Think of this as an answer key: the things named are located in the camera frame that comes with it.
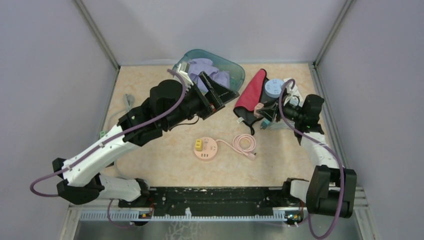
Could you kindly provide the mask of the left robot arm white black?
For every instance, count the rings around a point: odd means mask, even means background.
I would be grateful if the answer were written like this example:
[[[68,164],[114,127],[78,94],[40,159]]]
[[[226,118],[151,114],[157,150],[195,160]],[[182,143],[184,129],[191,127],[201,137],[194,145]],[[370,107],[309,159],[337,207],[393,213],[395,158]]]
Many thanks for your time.
[[[101,172],[125,154],[162,137],[181,122],[199,117],[205,120],[223,109],[239,96],[213,81],[205,72],[200,73],[207,92],[191,81],[174,73],[174,79],[161,81],[149,91],[149,97],[119,118],[101,139],[70,159],[57,158],[52,165],[59,172],[57,184],[60,198],[75,205],[97,199],[121,200],[144,207],[150,193],[143,179],[123,179]]]

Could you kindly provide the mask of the white power strip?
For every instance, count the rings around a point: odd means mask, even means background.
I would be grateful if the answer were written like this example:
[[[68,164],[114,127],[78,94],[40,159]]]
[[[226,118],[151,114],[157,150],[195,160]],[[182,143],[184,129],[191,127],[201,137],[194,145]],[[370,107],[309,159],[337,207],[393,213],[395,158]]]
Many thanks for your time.
[[[296,81],[293,78],[290,78],[287,81],[287,92],[291,95],[291,96],[297,96],[300,99],[302,98],[302,95],[299,91],[299,88],[296,85]]]

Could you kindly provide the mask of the teal plastic basin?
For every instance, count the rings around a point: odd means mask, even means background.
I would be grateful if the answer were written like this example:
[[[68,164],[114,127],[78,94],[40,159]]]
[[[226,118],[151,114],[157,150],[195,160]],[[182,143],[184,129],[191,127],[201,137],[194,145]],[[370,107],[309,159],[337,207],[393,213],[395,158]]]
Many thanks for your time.
[[[213,61],[213,66],[220,71],[228,71],[230,77],[230,89],[239,91],[245,80],[245,70],[237,63],[218,56],[214,53],[202,49],[192,49],[186,52],[183,57],[175,64],[187,62],[192,59],[206,58]]]

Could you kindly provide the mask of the blue round power socket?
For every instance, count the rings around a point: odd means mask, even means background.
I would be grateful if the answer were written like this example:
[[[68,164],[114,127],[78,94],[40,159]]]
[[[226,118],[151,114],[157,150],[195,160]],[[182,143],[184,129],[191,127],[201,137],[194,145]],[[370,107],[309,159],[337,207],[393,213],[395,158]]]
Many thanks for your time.
[[[273,99],[278,98],[282,92],[282,86],[284,83],[285,81],[279,78],[268,80],[264,85],[265,94]]]

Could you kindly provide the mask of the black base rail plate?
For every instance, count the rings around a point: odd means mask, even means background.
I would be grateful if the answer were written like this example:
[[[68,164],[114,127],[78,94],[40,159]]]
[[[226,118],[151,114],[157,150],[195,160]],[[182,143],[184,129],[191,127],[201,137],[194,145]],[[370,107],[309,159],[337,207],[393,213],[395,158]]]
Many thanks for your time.
[[[118,206],[149,208],[155,217],[183,216],[187,209],[194,217],[268,217],[274,209],[299,209],[302,203],[282,187],[154,187]]]

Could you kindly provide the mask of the teal plug adapter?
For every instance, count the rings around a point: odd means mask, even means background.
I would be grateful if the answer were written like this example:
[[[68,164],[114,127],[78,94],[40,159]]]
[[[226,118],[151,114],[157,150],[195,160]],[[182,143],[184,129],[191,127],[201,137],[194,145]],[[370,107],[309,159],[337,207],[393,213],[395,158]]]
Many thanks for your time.
[[[265,130],[271,123],[272,123],[271,121],[265,118],[260,124],[260,129]]]

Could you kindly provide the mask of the red and grey cloth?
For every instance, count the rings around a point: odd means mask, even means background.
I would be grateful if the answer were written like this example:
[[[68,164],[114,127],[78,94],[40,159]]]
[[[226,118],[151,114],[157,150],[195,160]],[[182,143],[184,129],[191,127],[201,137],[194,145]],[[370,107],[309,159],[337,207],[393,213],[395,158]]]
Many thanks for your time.
[[[234,114],[238,118],[242,118],[242,122],[249,127],[252,136],[255,134],[253,125],[263,119],[262,116],[255,116],[255,107],[259,103],[268,107],[276,101],[275,98],[269,97],[265,93],[265,84],[268,81],[267,71],[261,68],[247,84],[234,105]]]

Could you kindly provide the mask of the pink round power socket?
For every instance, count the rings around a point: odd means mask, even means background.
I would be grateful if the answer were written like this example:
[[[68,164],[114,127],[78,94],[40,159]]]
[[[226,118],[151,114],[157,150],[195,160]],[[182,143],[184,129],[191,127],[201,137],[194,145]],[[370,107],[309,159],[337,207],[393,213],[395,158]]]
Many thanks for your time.
[[[195,142],[193,147],[194,155],[201,161],[209,162],[213,160],[213,158],[218,153],[218,144],[211,137],[201,137],[198,139],[203,140],[203,149],[202,151],[195,151]]]

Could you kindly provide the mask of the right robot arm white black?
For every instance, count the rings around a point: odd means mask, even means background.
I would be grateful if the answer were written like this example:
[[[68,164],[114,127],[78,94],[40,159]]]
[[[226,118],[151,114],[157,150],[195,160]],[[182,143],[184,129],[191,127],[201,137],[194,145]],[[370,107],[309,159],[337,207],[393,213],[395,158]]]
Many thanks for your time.
[[[334,151],[325,142],[325,134],[319,124],[325,100],[316,95],[306,96],[302,105],[287,102],[282,107],[278,101],[255,106],[254,113],[267,120],[286,120],[299,145],[307,152],[315,166],[309,181],[288,178],[283,184],[281,199],[287,206],[295,206],[300,200],[308,212],[317,215],[350,218],[354,210],[357,174],[339,164]]]

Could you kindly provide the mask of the yellow plug adapter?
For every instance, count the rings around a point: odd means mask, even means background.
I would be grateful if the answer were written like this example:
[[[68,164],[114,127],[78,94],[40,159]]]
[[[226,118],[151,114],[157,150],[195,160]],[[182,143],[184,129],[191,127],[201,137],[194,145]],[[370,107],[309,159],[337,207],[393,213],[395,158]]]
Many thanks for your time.
[[[197,152],[201,152],[203,150],[203,140],[202,139],[196,139],[195,140],[194,149]]]

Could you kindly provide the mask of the purple cloth in basin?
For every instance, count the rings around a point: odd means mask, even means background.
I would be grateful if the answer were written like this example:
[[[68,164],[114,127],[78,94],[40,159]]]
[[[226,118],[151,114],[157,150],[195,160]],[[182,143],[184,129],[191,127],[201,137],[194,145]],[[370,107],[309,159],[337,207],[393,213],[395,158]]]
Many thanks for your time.
[[[207,93],[207,89],[204,82],[200,79],[200,73],[205,72],[213,81],[216,83],[230,88],[230,74],[228,71],[220,71],[213,65],[213,61],[208,58],[194,58],[188,61],[188,76],[192,82],[204,93]]]

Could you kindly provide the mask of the pink plug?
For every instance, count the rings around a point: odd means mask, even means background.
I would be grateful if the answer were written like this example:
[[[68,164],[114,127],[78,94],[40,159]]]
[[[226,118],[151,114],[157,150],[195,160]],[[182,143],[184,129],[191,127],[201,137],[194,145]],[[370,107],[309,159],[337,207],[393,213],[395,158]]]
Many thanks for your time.
[[[254,116],[255,116],[256,118],[261,118],[261,117],[262,117],[262,114],[259,112],[259,110],[261,110],[263,107],[264,107],[264,104],[263,104],[263,103],[261,103],[261,102],[259,102],[259,103],[258,103],[258,104],[254,107],[253,114],[254,114]]]

